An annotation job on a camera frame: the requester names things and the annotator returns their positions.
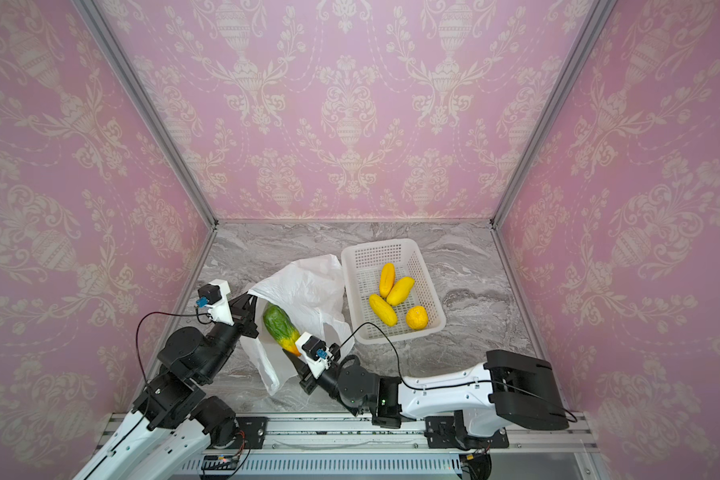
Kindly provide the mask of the green orange toy papaya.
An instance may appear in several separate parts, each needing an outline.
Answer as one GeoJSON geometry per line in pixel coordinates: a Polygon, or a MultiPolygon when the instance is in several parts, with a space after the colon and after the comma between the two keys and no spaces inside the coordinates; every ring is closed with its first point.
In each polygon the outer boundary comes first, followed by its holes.
{"type": "Polygon", "coordinates": [[[301,333],[281,307],[268,304],[262,319],[268,333],[283,350],[295,356],[301,355],[296,346],[296,341],[301,337],[301,333]]]}

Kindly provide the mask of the long yellow toy fruit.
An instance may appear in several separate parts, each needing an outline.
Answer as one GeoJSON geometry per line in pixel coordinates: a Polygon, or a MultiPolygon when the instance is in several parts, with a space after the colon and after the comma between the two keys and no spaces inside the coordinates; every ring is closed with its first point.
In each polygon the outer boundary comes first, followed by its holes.
{"type": "Polygon", "coordinates": [[[369,306],[373,313],[387,326],[396,326],[398,316],[394,308],[378,294],[369,296],[369,306]]]}

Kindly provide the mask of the round yellow toy lemon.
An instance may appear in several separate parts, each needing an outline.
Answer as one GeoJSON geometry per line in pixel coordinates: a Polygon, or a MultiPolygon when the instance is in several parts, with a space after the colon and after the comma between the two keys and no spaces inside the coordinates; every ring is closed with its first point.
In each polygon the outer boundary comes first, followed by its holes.
{"type": "Polygon", "coordinates": [[[414,306],[406,313],[406,324],[414,331],[420,331],[428,326],[429,317],[423,306],[414,306]]]}

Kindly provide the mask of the white plastic bag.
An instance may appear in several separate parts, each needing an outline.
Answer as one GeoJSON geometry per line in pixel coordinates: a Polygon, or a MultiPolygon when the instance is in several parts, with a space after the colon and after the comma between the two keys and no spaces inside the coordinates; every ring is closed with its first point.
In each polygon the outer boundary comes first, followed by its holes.
{"type": "Polygon", "coordinates": [[[327,344],[342,344],[347,355],[354,346],[352,328],[343,315],[345,281],[341,263],[333,254],[296,260],[255,284],[249,292],[257,298],[255,322],[259,335],[244,338],[242,347],[256,367],[270,396],[296,375],[285,353],[263,324],[270,305],[282,308],[301,333],[308,332],[327,344]]]}

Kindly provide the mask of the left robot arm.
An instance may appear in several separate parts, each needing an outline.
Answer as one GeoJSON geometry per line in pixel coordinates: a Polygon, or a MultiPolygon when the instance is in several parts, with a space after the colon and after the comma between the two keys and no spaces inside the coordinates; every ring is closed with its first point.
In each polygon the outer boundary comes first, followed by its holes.
{"type": "Polygon", "coordinates": [[[188,460],[208,448],[237,447],[241,468],[256,441],[234,410],[204,386],[213,382],[243,337],[256,338],[257,300],[232,300],[203,292],[212,328],[174,331],[159,354],[158,375],[146,382],[118,429],[77,473],[79,479],[169,479],[188,460]]]}

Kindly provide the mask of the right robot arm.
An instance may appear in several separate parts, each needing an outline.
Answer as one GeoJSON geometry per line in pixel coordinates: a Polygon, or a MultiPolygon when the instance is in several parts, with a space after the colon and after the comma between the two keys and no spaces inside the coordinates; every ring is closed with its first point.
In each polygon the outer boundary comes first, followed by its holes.
{"type": "Polygon", "coordinates": [[[351,414],[370,414],[375,426],[398,429],[452,413],[455,444],[464,450],[510,425],[561,431],[577,421],[563,406],[550,363],[505,350],[488,351],[485,362],[459,372],[419,378],[373,373],[354,355],[286,356],[306,393],[319,387],[351,414]]]}

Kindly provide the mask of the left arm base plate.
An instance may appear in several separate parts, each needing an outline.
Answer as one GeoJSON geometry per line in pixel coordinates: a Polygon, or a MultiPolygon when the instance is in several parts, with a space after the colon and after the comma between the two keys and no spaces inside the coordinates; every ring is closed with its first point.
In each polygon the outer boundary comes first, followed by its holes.
{"type": "Polygon", "coordinates": [[[229,445],[235,451],[261,450],[267,434],[269,418],[266,416],[238,416],[234,441],[229,445]]]}

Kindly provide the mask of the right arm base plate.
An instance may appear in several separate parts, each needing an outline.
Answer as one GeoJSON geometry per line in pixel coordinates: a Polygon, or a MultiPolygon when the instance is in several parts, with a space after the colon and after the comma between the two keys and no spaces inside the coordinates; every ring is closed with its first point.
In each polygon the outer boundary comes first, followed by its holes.
{"type": "Polygon", "coordinates": [[[491,450],[506,449],[510,445],[504,429],[490,437],[469,434],[461,411],[453,416],[429,416],[424,422],[424,436],[430,449],[491,450]]]}

